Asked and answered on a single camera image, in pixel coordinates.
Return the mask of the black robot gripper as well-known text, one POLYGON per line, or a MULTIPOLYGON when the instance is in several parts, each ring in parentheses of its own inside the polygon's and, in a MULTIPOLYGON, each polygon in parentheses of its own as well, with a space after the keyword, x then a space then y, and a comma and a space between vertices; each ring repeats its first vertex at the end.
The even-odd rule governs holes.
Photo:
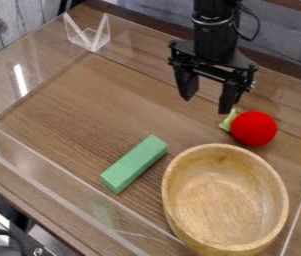
POLYGON ((192 15, 193 39, 169 43, 169 64, 174 69, 180 95, 189 101, 200 89, 200 76, 224 84, 219 113, 229 114, 243 92, 255 82, 257 65, 239 52, 239 38, 249 40, 240 31, 240 14, 209 17, 192 15))

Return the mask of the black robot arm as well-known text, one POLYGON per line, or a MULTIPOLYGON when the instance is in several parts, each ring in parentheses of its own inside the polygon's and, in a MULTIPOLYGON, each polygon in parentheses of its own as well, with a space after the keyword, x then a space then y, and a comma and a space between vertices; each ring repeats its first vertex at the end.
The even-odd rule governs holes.
POLYGON ((255 85, 259 70, 240 51, 239 38, 252 41, 260 32, 259 17, 243 5, 243 0, 194 0, 193 39, 169 43, 174 77, 181 97, 189 101, 200 90, 200 77, 223 84, 219 113, 229 114, 245 92, 255 85), (257 30, 252 37, 240 31, 241 12, 252 15, 257 30))

